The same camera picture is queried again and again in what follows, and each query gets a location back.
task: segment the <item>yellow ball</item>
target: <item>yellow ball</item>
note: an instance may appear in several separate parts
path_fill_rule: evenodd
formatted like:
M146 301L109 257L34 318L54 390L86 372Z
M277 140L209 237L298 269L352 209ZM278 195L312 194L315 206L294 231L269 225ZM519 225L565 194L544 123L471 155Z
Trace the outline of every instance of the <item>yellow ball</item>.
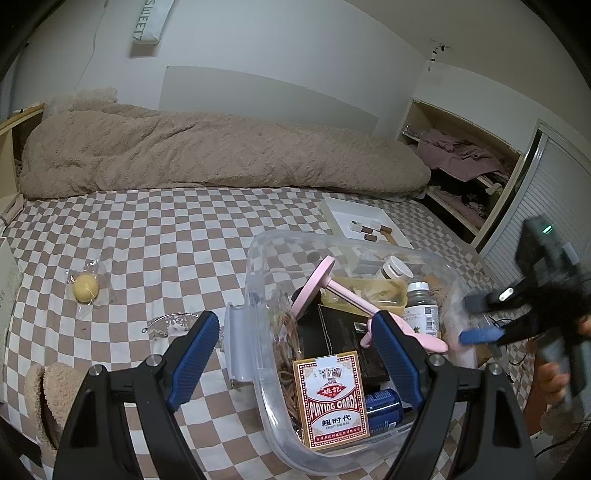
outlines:
M99 282L94 275L80 275L74 282L74 296L80 303L90 303L98 294Z

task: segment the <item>beige plush slipper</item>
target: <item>beige plush slipper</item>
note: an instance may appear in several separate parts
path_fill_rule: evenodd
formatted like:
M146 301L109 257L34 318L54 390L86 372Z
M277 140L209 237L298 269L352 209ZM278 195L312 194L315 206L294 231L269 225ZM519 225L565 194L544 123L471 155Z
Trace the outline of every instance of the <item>beige plush slipper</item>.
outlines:
M84 375L64 364L32 364L25 377L25 405L41 445L53 458Z

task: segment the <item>clear plastic storage bin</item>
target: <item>clear plastic storage bin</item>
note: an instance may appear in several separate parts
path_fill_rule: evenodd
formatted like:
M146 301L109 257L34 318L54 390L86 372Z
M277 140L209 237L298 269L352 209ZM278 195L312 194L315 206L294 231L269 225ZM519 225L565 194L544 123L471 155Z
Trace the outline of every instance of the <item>clear plastic storage bin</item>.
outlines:
M335 276L371 278L390 255L396 255L408 264L416 278L432 275L441 285L449 286L449 294L440 309L443 339L450 345L448 357L456 365L476 367L475 350L460 349L457 344L459 333L469 327L468 318L460 308L466 286L442 257L330 235L279 230L258 235L248 251L246 305L233 310L240 314L239 319L235 317L232 325L225 327L226 334L232 336L229 345L225 341L226 354L231 356L228 364L233 364L235 369L239 365L242 371L250 370L248 376L255 386L265 435L277 456L294 469L318 476L346 473L395 456L412 427L409 421L358 443L315 452L300 441L291 426L275 366L267 301L278 287L291 295L303 286L327 255L336 259L332 270Z

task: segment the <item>pink phone holder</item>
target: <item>pink phone holder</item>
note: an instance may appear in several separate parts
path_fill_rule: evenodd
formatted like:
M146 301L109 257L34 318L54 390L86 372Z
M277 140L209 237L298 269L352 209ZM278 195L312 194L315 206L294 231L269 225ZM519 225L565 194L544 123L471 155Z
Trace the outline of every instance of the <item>pink phone holder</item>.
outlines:
M302 288L300 294L295 299L293 305L291 306L291 312L293 313L294 317L298 319L301 316L301 314L303 314L306 311L306 308L308 308L308 305L310 305L310 302L316 296L319 290L321 288L325 288L326 290L331 291L335 295L338 295L339 297L345 299L350 304L355 305L359 310L369 315L368 332L361 340L361 346L363 348L367 348L371 345L371 317L378 313L379 309L375 305L362 299L355 293L346 289L344 286L332 280L329 274L334 264L335 259L333 257L328 256L322 262L320 262L320 265L316 267L316 269L306 282L306 285L304 285L304 288ZM425 333L415 333L415 331L404 319L400 318L398 315L395 315L393 313L390 313L390 315L392 315L392 318L400 327L402 332L405 335L415 337L425 350L435 353L447 352L447 343L443 340L440 340L439 338L433 337L431 335L426 335Z

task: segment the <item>playing cards box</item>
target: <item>playing cards box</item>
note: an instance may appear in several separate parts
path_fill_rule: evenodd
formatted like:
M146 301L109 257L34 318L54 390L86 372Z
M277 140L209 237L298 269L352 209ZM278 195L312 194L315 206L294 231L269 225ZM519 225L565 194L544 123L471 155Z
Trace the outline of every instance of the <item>playing cards box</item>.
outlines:
M304 443L335 447L369 436L357 352L294 362Z

